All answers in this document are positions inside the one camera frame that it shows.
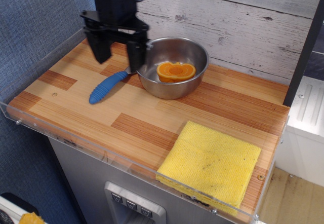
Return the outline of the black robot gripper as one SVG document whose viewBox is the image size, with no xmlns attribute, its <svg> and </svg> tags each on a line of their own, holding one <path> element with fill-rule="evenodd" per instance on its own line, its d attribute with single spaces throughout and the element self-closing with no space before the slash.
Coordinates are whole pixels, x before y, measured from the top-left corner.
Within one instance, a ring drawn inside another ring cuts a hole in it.
<svg viewBox="0 0 324 224">
<path fill-rule="evenodd" d="M 137 18 L 137 3 L 144 0 L 94 0 L 94 11 L 82 11 L 84 31 L 96 60 L 111 57 L 111 42 L 127 43 L 131 72 L 145 63 L 148 24 Z"/>
</svg>

